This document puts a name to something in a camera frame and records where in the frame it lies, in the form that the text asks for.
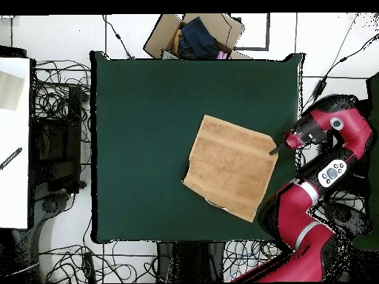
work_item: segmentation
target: tan cloth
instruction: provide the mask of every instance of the tan cloth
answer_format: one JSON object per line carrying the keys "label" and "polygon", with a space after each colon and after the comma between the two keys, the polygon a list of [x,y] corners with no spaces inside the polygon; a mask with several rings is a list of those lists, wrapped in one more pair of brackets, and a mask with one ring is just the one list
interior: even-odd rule
{"label": "tan cloth", "polygon": [[268,135],[205,115],[183,184],[209,202],[252,222],[278,154]]}
{"label": "tan cloth", "polygon": [[179,39],[181,38],[181,30],[178,30],[174,37],[174,42],[172,43],[172,52],[176,55],[178,54]]}

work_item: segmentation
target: green table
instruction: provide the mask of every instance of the green table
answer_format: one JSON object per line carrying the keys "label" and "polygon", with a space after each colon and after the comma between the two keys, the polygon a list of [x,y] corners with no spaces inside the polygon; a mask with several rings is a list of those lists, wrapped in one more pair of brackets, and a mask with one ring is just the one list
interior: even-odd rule
{"label": "green table", "polygon": [[[249,223],[209,205],[181,180],[205,114],[281,142],[297,120],[303,55],[285,61],[90,57],[97,123],[93,239],[270,239],[256,219]],[[265,198],[294,173],[295,153],[283,150]]]}

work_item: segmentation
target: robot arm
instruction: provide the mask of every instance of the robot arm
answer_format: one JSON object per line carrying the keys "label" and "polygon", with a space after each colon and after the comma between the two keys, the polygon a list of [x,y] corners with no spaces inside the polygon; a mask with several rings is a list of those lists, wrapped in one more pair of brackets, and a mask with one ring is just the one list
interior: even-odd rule
{"label": "robot arm", "polygon": [[333,264],[334,233],[307,214],[308,209],[361,159],[374,140],[374,132],[356,108],[352,95],[330,95],[316,101],[298,120],[284,142],[297,149],[306,143],[320,143],[326,131],[336,129],[345,143],[322,160],[309,163],[294,180],[283,186],[258,210],[262,228],[295,250],[282,266],[265,270],[260,282],[320,281]]}

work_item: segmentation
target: white cable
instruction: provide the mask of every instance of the white cable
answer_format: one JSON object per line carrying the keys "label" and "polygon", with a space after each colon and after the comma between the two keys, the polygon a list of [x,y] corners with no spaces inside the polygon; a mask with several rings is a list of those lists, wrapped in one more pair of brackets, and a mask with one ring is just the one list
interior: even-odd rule
{"label": "white cable", "polygon": [[31,268],[34,268],[35,266],[39,265],[40,263],[41,263],[41,261],[39,261],[38,263],[35,263],[34,265],[29,266],[29,267],[27,267],[27,268],[25,268],[25,269],[22,269],[22,270],[20,270],[20,271],[13,272],[12,274],[7,274],[7,275],[4,276],[4,277],[10,277],[10,276],[12,276],[12,275],[14,275],[14,274],[19,274],[19,273],[21,273],[21,272],[27,271],[27,270],[29,270],[29,269],[31,269]]}

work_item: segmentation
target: black cable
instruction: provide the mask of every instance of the black cable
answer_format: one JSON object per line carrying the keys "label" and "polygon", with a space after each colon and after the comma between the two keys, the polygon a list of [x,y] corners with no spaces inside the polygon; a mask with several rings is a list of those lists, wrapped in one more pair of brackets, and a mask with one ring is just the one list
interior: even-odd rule
{"label": "black cable", "polygon": [[220,13],[222,18],[224,19],[225,23],[227,23],[229,25],[229,32],[228,32],[228,37],[227,37],[227,42],[225,43],[225,48],[228,49],[228,40],[229,40],[229,35],[230,35],[230,31],[232,30],[232,26],[228,23],[228,21],[225,19],[225,16],[223,13]]}
{"label": "black cable", "polygon": [[71,203],[71,207],[68,208],[68,209],[65,209],[63,212],[68,212],[68,211],[74,206],[74,203],[75,203],[75,197],[76,197],[76,194],[74,194],[73,202]]}
{"label": "black cable", "polygon": [[340,45],[340,49],[338,50],[337,55],[335,56],[335,60],[333,61],[331,67],[333,67],[333,65],[334,65],[335,62],[337,61],[337,58],[338,58],[338,56],[340,55],[340,52],[341,52],[342,46],[343,46],[343,44],[345,43],[345,40],[346,40],[348,34],[350,33],[350,30],[352,29],[352,25],[354,24],[355,19],[356,19],[357,17],[358,17],[358,13],[355,14],[355,17],[354,17],[354,19],[352,20],[352,23],[351,23],[349,29],[347,30],[347,33],[346,33],[346,35],[345,35],[345,38],[343,39],[342,44]]}
{"label": "black cable", "polygon": [[330,72],[331,72],[331,71],[332,71],[332,70],[333,70],[333,69],[334,69],[339,63],[342,63],[342,62],[346,61],[348,58],[350,58],[350,57],[356,55],[356,54],[359,53],[361,50],[366,49],[366,48],[367,48],[372,42],[374,42],[374,41],[377,40],[378,38],[379,38],[379,33],[376,34],[376,35],[374,35],[374,36],[372,36],[372,37],[371,37],[368,41],[366,41],[366,42],[363,44],[363,46],[362,46],[359,50],[357,50],[355,53],[352,53],[351,55],[348,55],[348,56],[346,56],[346,57],[343,57],[343,58],[342,58],[341,60],[339,60],[337,63],[333,64],[333,65],[330,67],[330,69],[328,70],[328,72],[326,72],[326,74],[325,74],[325,76],[322,78],[322,80],[320,80],[320,81],[318,82],[318,85],[316,86],[316,88],[315,88],[315,90],[314,90],[314,92],[313,92],[313,95],[314,95],[314,101],[316,101],[316,100],[318,99],[318,96],[320,96],[321,93],[323,92],[323,89],[324,89],[325,86],[326,86],[326,79],[328,78],[328,74],[329,74],[329,73],[330,73]]}
{"label": "black cable", "polygon": [[122,39],[121,39],[121,36],[115,31],[115,28],[113,27],[113,25],[111,24],[111,23],[109,23],[106,19],[105,19],[105,17],[104,17],[104,15],[101,15],[102,17],[103,17],[103,21],[104,21],[104,23],[105,24],[108,24],[108,25],[110,25],[111,27],[112,27],[112,30],[113,30],[113,32],[115,33],[115,37],[122,43],[122,47],[124,47],[124,50],[125,50],[125,52],[127,53],[127,57],[129,58],[129,59],[134,59],[134,57],[132,57],[131,55],[130,55],[130,53],[127,51],[127,48],[125,47],[125,45],[124,45],[124,42],[122,41]]}

